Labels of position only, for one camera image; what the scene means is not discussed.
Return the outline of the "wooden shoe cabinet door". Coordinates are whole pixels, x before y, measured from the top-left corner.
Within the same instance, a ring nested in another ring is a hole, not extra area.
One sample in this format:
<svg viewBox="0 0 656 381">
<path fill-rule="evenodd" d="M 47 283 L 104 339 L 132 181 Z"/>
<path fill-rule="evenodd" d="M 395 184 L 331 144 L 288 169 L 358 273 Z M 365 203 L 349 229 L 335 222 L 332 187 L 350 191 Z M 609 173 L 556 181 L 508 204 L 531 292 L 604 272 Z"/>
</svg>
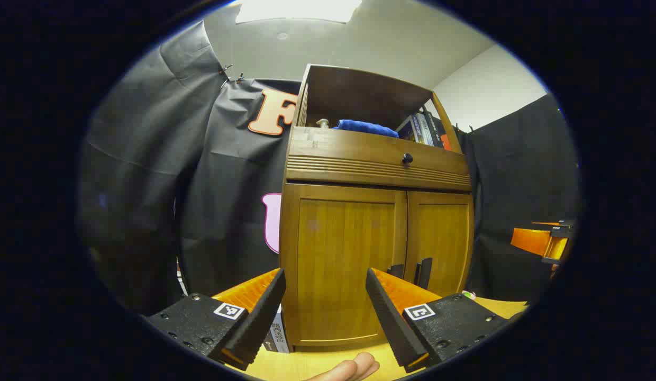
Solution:
<svg viewBox="0 0 656 381">
<path fill-rule="evenodd" d="M 473 212 L 470 194 L 408 191 L 404 279 L 413 282 L 417 263 L 432 258 L 427 290 L 441 297 L 461 292 L 471 264 Z"/>
<path fill-rule="evenodd" d="M 292 348 L 383 339 L 365 278 L 369 268 L 405 262 L 406 212 L 402 190 L 284 184 L 279 257 Z"/>
</svg>

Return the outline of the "blue folded towel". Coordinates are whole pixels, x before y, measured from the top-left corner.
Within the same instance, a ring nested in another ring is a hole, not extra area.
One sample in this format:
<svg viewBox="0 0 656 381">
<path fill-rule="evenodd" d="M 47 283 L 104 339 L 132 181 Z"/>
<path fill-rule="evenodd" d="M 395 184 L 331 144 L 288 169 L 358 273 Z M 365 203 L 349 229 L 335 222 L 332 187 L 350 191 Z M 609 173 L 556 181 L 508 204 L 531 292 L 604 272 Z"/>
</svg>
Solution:
<svg viewBox="0 0 656 381">
<path fill-rule="evenodd" d="M 399 134 L 391 128 L 384 127 L 383 125 L 356 121 L 352 119 L 340 119 L 335 126 L 335 130 L 345 130 L 350 132 L 372 133 L 381 135 L 382 137 L 399 138 Z"/>
</svg>

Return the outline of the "blue and white book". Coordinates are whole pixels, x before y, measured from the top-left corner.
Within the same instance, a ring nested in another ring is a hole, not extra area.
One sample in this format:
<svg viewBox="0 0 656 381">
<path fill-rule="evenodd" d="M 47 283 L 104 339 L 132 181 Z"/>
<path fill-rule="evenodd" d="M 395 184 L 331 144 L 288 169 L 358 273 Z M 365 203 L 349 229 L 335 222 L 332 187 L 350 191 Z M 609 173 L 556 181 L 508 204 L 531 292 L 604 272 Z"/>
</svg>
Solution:
<svg viewBox="0 0 656 381">
<path fill-rule="evenodd" d="M 420 143 L 420 138 L 416 132 L 417 118 L 415 115 L 408 116 L 395 130 L 400 139 Z"/>
</svg>

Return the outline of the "wooden drawer with black knob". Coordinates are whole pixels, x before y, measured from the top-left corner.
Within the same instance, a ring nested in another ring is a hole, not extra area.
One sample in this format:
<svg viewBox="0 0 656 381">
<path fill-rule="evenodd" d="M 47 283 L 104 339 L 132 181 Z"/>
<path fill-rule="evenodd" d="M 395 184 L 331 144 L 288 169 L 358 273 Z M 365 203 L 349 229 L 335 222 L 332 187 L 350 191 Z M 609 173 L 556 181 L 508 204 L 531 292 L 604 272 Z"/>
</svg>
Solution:
<svg viewBox="0 0 656 381">
<path fill-rule="evenodd" d="M 372 133 L 293 127 L 287 181 L 470 192 L 465 155 Z"/>
</svg>

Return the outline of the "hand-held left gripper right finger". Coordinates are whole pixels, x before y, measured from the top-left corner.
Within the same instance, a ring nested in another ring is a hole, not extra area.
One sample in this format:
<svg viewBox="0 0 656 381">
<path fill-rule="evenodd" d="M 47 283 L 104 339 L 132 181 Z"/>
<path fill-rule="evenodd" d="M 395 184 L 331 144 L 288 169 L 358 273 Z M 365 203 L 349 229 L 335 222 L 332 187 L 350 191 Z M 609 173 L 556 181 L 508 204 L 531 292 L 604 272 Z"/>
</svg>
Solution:
<svg viewBox="0 0 656 381">
<path fill-rule="evenodd" d="M 406 373 L 446 364 L 514 323 L 463 294 L 440 297 L 374 268 L 367 270 L 365 289 Z"/>
</svg>

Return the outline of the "grey spine book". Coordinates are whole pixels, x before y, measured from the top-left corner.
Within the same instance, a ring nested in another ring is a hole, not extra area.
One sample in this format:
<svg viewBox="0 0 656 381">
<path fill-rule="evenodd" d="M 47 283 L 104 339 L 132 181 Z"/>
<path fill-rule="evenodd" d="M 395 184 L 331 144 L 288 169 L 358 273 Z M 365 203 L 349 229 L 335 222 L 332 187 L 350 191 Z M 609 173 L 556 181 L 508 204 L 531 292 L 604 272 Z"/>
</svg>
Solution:
<svg viewBox="0 0 656 381">
<path fill-rule="evenodd" d="M 425 114 L 417 112 L 411 116 L 411 121 L 413 123 L 416 141 L 420 144 L 436 147 Z"/>
</svg>

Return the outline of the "white and black box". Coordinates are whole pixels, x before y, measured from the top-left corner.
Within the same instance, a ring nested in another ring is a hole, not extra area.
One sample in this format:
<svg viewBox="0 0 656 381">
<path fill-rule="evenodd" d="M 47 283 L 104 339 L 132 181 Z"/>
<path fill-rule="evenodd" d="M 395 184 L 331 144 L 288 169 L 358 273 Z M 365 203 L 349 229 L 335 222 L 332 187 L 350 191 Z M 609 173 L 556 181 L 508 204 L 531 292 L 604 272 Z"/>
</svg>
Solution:
<svg viewBox="0 0 656 381">
<path fill-rule="evenodd" d="M 278 306 L 277 313 L 275 314 L 271 326 L 267 331 L 267 336 L 263 340 L 263 347 L 265 347 L 265 349 L 270 352 L 291 352 L 291 347 L 289 347 L 286 338 L 283 309 L 281 305 Z"/>
</svg>

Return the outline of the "wooden double-door shoe cabinet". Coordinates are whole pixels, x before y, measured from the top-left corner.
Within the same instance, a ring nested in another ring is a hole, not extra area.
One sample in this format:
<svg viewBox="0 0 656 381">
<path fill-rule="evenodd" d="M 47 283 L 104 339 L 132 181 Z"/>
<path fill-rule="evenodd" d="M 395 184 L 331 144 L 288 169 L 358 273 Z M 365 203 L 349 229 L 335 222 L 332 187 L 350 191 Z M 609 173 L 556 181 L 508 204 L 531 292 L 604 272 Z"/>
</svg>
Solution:
<svg viewBox="0 0 656 381">
<path fill-rule="evenodd" d="M 403 80 L 352 68 L 308 65 L 302 79 L 296 114 L 291 129 L 293 127 L 319 128 L 316 125 L 316 121 L 319 119 L 328 119 L 330 124 L 336 123 L 340 119 L 352 119 L 395 129 L 408 116 L 422 111 L 427 102 L 432 102 L 433 108 L 439 114 L 440 122 L 444 127 L 452 147 L 450 151 L 464 155 L 457 139 L 456 130 L 451 125 L 442 104 L 440 104 L 439 98 L 432 90 L 410 84 Z M 284 171 L 285 183 L 400 190 L 406 192 L 406 205 L 408 191 L 471 195 L 471 191 L 465 193 L 449 190 L 367 186 L 362 184 L 287 181 Z M 400 265 L 392 265 L 385 271 L 390 270 L 394 275 L 405 280 L 405 261 Z M 421 282 L 428 287 L 431 262 L 432 258 L 425 258 L 421 263 L 417 263 L 413 282 Z"/>
</svg>

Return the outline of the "black backdrop cloth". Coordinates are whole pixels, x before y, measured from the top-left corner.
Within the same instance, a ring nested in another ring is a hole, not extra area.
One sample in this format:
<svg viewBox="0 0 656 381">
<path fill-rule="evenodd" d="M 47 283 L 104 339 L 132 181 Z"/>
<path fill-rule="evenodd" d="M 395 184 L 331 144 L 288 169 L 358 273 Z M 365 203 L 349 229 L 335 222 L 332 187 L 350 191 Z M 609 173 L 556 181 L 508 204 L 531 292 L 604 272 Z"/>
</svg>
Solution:
<svg viewBox="0 0 656 381">
<path fill-rule="evenodd" d="M 82 143 L 78 222 L 101 281 L 121 305 L 152 315 L 182 289 L 210 296 L 279 265 L 272 209 L 288 132 L 251 132 L 263 90 L 299 94 L 298 80 L 226 80 L 202 22 L 135 63 L 103 99 Z M 478 258 L 467 290 L 536 301 L 550 267 L 508 247 L 512 226 L 575 220 L 582 205 L 572 138 L 545 95 L 474 133 L 470 156 Z"/>
</svg>

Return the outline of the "ceiling light panel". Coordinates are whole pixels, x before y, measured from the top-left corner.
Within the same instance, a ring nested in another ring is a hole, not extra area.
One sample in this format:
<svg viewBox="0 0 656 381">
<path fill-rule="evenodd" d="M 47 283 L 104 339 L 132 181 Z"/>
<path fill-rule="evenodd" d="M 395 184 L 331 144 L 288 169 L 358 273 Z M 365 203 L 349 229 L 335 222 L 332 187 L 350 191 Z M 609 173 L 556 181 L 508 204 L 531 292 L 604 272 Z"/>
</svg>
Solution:
<svg viewBox="0 0 656 381">
<path fill-rule="evenodd" d="M 307 19 L 347 23 L 362 0 L 242 0 L 235 23 Z"/>
</svg>

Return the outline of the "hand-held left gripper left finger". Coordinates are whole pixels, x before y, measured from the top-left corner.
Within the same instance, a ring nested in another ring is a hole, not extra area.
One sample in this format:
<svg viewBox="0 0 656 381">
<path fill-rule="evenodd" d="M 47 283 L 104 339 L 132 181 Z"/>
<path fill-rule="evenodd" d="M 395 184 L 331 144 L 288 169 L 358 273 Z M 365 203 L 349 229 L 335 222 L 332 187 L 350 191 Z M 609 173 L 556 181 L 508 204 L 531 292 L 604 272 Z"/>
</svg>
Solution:
<svg viewBox="0 0 656 381">
<path fill-rule="evenodd" d="M 253 364 L 286 290 L 276 268 L 216 296 L 188 294 L 146 321 L 187 350 L 239 370 Z"/>
</svg>

